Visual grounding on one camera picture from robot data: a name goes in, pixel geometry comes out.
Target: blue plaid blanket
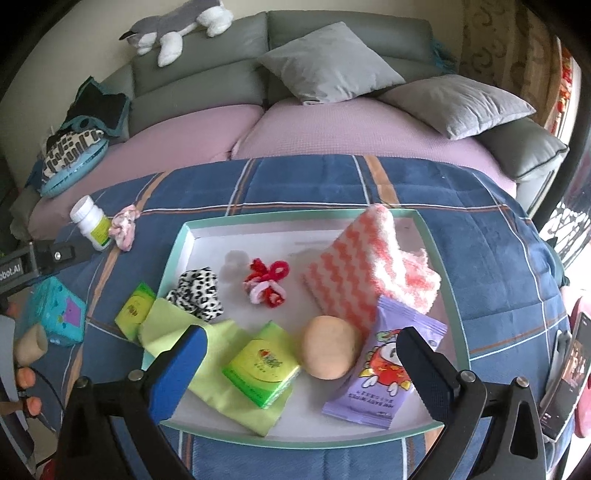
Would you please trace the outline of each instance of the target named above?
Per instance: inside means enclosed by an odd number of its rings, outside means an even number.
[[[370,155],[258,158],[168,171],[101,190],[93,198],[110,216],[131,203],[143,213],[131,252],[111,249],[59,275],[88,306],[83,344],[51,346],[36,365],[62,397],[78,372],[104,382],[140,367],[142,349],[125,339],[113,319],[140,281],[157,290],[179,228],[195,219],[376,202],[418,210],[446,266],[473,370],[492,382],[524,375],[537,400],[556,330],[568,328],[553,277],[556,265],[545,243],[513,198],[469,168]],[[59,239],[76,235],[69,225]],[[36,388],[47,420],[58,428],[55,400],[42,382]],[[469,472],[486,426],[482,421],[459,478]],[[129,448],[125,429],[117,431],[137,477],[149,478]],[[423,435],[350,449],[281,450],[164,431],[199,479],[406,479],[426,451]]]

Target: wall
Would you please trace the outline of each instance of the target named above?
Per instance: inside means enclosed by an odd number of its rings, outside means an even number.
[[[183,1],[82,0],[41,39],[0,102],[0,145],[19,186],[42,137],[51,125],[61,124],[78,86],[90,75],[103,80],[132,57],[133,49],[119,36],[137,19],[165,13]],[[457,57],[462,48],[462,0],[226,0],[225,5],[237,18],[281,9],[424,18]]]

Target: black and white pillow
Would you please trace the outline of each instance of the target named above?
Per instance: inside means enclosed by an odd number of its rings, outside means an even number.
[[[209,267],[183,273],[177,288],[168,292],[166,299],[206,322],[223,313],[217,297],[217,275]]]
[[[98,143],[104,136],[105,133],[97,128],[62,135],[47,152],[43,162],[43,181],[47,182],[60,170],[73,164],[91,145]]]

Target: green label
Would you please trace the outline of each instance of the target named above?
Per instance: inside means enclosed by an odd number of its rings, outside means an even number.
[[[297,367],[280,346],[259,339],[248,343],[236,357],[236,362],[249,376],[269,383],[283,382]]]
[[[110,227],[111,221],[106,216],[103,216],[95,229],[90,232],[90,236],[96,240],[96,243],[104,247],[109,242]]]

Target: yellow-green cloth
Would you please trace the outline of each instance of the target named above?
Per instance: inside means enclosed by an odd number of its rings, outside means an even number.
[[[291,389],[284,391],[269,408],[262,409],[224,376],[222,368],[252,340],[252,335],[233,320],[210,325],[165,299],[157,299],[139,328],[139,340],[156,357],[170,350],[190,325],[205,329],[207,355],[191,380],[189,390],[219,413],[265,436],[281,416]]]

